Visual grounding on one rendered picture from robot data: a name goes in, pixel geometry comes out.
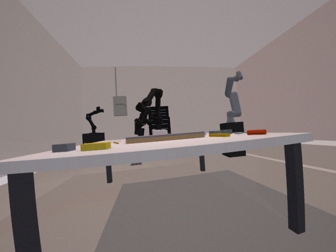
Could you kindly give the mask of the yellow flat block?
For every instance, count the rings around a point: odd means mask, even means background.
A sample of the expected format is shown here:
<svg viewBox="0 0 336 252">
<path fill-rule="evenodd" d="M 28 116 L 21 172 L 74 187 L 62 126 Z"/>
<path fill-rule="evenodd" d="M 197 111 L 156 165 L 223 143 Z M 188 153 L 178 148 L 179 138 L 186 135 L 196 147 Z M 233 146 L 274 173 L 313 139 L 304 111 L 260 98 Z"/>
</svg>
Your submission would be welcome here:
<svg viewBox="0 0 336 252">
<path fill-rule="evenodd" d="M 86 143 L 81 144 L 81 151 L 95 151 L 95 150 L 106 150 L 111 148 L 111 142 L 96 142 L 96 143 Z"/>
</svg>

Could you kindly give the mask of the orange-handled awl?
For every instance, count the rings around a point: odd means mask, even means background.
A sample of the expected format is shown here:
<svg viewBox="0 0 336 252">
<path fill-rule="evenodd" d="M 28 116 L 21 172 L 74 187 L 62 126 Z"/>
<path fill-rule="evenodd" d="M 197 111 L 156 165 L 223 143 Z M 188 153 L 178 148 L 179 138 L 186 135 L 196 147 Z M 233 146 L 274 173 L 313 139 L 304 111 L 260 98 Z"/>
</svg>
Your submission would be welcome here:
<svg viewBox="0 0 336 252">
<path fill-rule="evenodd" d="M 247 132 L 240 132 L 240 133 L 247 133 L 247 135 L 254 135 L 254 134 L 267 134 L 266 130 L 248 130 Z"/>
</svg>

